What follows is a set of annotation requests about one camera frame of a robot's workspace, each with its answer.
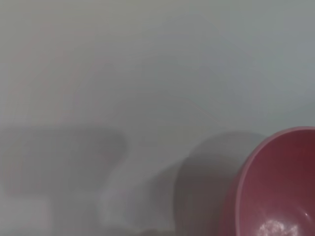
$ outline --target bowl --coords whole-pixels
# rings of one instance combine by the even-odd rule
[[[315,127],[296,127],[248,157],[227,193],[219,236],[314,236],[314,217]]]

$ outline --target bowl rim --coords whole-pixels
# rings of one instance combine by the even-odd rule
[[[235,230],[236,230],[236,236],[241,236],[240,233],[240,203],[241,203],[241,195],[243,192],[243,185],[245,177],[248,173],[248,170],[250,166],[252,165],[252,162],[257,157],[257,155],[260,153],[260,151],[267,146],[270,142],[274,141],[275,139],[279,138],[280,136],[286,135],[288,133],[296,132],[296,131],[311,131],[315,130],[315,126],[297,126],[289,129],[285,129],[282,131],[279,131],[270,137],[266,138],[264,141],[262,141],[249,155],[247,161],[245,162],[242,170],[240,179],[238,181],[237,187],[236,187],[236,200],[235,200]]]

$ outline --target white surface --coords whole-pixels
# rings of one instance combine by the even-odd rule
[[[230,130],[315,125],[314,9],[308,0],[3,0],[0,124],[123,133],[101,221],[171,228],[146,211],[149,180],[196,145]],[[50,200],[37,210],[29,201],[1,198],[0,230],[53,230]]]

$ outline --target pink bowl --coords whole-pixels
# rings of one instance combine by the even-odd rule
[[[227,196],[219,236],[315,236],[315,127],[281,131],[249,156]]]

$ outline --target gray surface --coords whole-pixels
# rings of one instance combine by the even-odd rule
[[[47,155],[25,155],[15,141],[6,153],[15,157],[1,155],[9,166],[1,166],[0,232],[173,231],[176,168],[196,146],[233,130],[269,136],[315,125],[314,8],[307,0],[1,1],[0,136],[11,140],[7,127],[24,136],[63,128],[61,138],[49,131],[33,141],[33,152]],[[76,149],[74,126],[119,134],[119,161],[93,167],[98,147],[84,134]],[[68,228],[56,226],[58,214]]]

